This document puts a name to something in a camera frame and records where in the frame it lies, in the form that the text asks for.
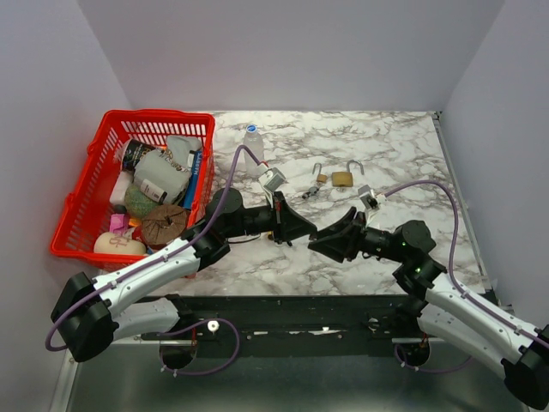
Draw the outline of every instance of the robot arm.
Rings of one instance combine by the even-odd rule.
[[[171,301],[136,302],[168,282],[216,263],[230,251],[228,238],[272,232],[276,243],[290,245],[292,240],[316,232],[315,225],[287,205],[280,191],[273,191],[283,180],[280,172],[269,169],[260,178],[268,204],[250,209],[232,188],[220,205],[222,191],[218,191],[205,217],[161,251],[93,280],[83,272],[72,276],[51,320],[59,323],[58,331],[75,360],[87,361],[122,337],[169,331],[181,316]],[[214,213],[217,218],[205,231]]]
[[[393,276],[421,302],[414,314],[418,326],[482,361],[527,405],[545,408],[549,403],[549,325],[540,330],[465,285],[439,276],[447,270],[429,256],[436,243],[423,221],[408,221],[393,233],[367,227],[366,222],[365,213],[351,208],[341,220],[319,231],[309,248],[340,263],[355,259],[359,252],[365,258],[401,263]]]

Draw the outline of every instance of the plastic bottle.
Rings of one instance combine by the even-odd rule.
[[[257,131],[257,126],[255,126],[254,124],[249,124],[246,127],[244,144],[250,148],[250,150],[253,152],[254,155],[256,155],[259,161],[265,160],[263,138],[261,134]],[[257,164],[246,152],[244,152],[244,159],[246,162],[246,173],[248,173],[248,175],[253,178],[257,177],[259,175],[259,172],[257,170]]]

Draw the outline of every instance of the padlock shackle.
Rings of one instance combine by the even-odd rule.
[[[351,163],[356,163],[357,165],[359,165],[360,166],[360,172],[364,175],[364,166],[362,166],[362,163],[360,163],[359,161],[348,161],[347,162],[347,171],[349,173],[351,172]]]
[[[315,174],[315,170],[317,169],[318,165],[318,174],[320,174],[323,170],[323,164],[322,163],[315,163],[315,166],[312,167],[312,174]]]

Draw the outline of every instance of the marble surface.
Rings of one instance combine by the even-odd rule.
[[[357,189],[368,184],[379,191],[416,179],[436,179],[451,187],[451,179],[431,116],[424,112],[217,112],[214,135],[214,191],[223,187],[234,149],[245,126],[263,133],[265,157],[288,183],[280,187],[288,204],[322,229],[338,221],[351,206],[363,209]],[[365,175],[352,165],[354,187],[344,191],[328,182],[316,197],[301,195],[313,185],[314,163],[323,173],[345,170],[347,161],[364,165]],[[264,204],[260,185],[245,174],[240,160],[233,187],[247,207]],[[437,248],[431,255],[448,264],[453,230],[452,210],[434,186],[414,187],[395,194],[377,215],[376,224],[393,230],[411,219],[425,220]],[[484,292],[480,269],[460,217],[455,273],[476,292]],[[312,295],[402,294],[391,275],[399,264],[357,257],[338,264],[307,249],[307,238],[293,247],[261,237],[252,244],[232,245],[217,264],[180,279],[157,293],[182,295]]]

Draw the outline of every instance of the black plastic bracket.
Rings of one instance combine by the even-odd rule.
[[[538,338],[549,343],[549,325],[538,334]],[[549,350],[532,342],[523,350],[516,364],[506,359],[501,363],[507,389],[530,408],[545,409],[549,404]]]
[[[72,276],[51,312],[51,320],[58,320],[78,300],[94,291],[94,285],[84,272]],[[117,328],[106,303],[97,296],[62,322],[59,334],[75,361],[83,362],[103,352],[112,343]]]

